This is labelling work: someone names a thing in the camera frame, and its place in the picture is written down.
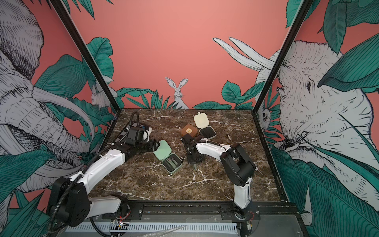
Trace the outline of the mint green clipper case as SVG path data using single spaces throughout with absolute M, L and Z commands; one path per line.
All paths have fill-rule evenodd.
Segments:
M 183 164 L 181 158 L 175 153 L 172 153 L 171 147 L 165 140 L 159 141 L 159 147 L 153 154 L 161 161 L 163 167 L 170 174 L 177 172 Z

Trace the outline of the brown clipper case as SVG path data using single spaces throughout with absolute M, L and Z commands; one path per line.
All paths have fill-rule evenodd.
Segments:
M 198 130 L 196 127 L 192 126 L 191 124 L 187 124 L 185 125 L 181 131 L 180 131 L 180 135 L 181 137 L 184 137 L 186 135 L 190 135 L 191 137 L 196 137 L 198 133 Z

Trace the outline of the cream clipper case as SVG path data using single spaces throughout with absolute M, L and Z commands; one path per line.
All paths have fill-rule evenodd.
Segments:
M 216 137 L 217 134 L 214 128 L 210 126 L 210 122 L 206 113 L 198 112 L 193 119 L 196 127 L 199 129 L 199 133 L 203 137 L 207 139 L 213 139 Z

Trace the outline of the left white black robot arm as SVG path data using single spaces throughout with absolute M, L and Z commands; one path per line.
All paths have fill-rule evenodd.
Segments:
M 94 216 L 117 212 L 122 203 L 120 198 L 89 198 L 88 195 L 104 177 L 134 156 L 155 152 L 160 144 L 155 139 L 151 140 L 150 134 L 151 128 L 141 126 L 139 113 L 135 111 L 119 138 L 99 151 L 84 170 L 69 178 L 57 179 L 52 185 L 47 206 L 50 217 L 47 232 L 56 233 Z

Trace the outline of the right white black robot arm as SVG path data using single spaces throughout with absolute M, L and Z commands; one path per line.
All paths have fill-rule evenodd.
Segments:
M 251 202 L 250 187 L 256 165 L 241 144 L 220 144 L 205 137 L 196 138 L 187 134 L 181 138 L 184 145 L 187 162 L 201 163 L 205 156 L 221 162 L 227 177 L 234 184 L 234 204 L 244 210 Z

